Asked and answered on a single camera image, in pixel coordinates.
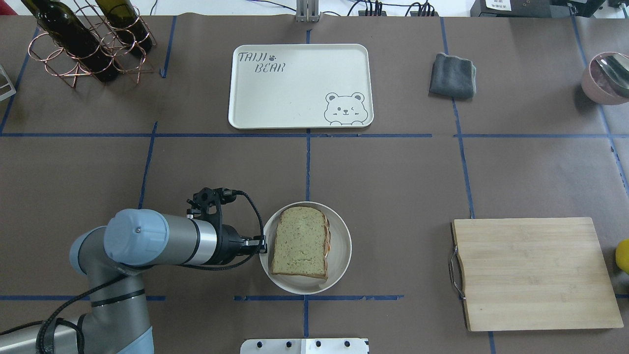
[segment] bear face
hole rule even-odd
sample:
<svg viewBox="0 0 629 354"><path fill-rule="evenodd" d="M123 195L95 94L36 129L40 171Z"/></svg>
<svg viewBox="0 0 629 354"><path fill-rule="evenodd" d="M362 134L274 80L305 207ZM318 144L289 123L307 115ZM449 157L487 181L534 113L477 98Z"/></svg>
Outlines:
<svg viewBox="0 0 629 354"><path fill-rule="evenodd" d="M336 93L328 93L325 96L328 107L324 117L330 125L362 125L369 114L363 102L365 96L355 92L351 96L339 96Z"/></svg>

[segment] wooden cutting board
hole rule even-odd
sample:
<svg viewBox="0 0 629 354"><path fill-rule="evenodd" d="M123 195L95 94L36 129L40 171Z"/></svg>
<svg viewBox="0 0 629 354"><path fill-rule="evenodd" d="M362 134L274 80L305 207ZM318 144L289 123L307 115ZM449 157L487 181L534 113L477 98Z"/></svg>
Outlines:
<svg viewBox="0 0 629 354"><path fill-rule="evenodd" d="M454 220L470 331L621 328L592 219Z"/></svg>

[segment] pink bowl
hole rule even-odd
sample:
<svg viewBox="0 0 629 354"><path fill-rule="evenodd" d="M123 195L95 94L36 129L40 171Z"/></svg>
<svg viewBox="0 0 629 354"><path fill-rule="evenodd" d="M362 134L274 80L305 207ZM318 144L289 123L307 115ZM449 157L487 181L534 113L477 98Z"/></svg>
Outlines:
<svg viewBox="0 0 629 354"><path fill-rule="evenodd" d="M607 81L605 73L595 61L612 54L616 54L616 52L600 53L590 60L587 68L583 71L583 78L581 79L581 87L587 97L602 105L622 105L629 102L629 98L618 96L614 92Z"/></svg>

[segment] lemon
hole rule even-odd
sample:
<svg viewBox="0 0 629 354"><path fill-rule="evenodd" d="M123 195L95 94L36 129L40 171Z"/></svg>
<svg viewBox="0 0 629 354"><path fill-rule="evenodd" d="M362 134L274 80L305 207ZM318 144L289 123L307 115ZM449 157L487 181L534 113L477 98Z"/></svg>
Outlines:
<svg viewBox="0 0 629 354"><path fill-rule="evenodd" d="M629 273L629 239L620 241L616 247L616 264L625 273Z"/></svg>

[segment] white round plate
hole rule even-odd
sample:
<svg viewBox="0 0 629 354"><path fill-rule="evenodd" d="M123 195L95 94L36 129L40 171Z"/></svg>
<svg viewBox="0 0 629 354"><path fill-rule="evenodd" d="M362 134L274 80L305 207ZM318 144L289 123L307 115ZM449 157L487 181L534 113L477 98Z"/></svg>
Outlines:
<svg viewBox="0 0 629 354"><path fill-rule="evenodd" d="M275 275L269 269L273 259L273 245L280 214L290 207L311 207L323 212L330 221L330 253L328 253L328 280L303 277L301 275ZM262 268L269 278L280 288L299 295L311 295L332 287L343 277L352 258L352 238L347 225L338 214L323 204L314 202L297 202L286 205L278 210L264 225L267 238L268 253L260 254Z"/></svg>

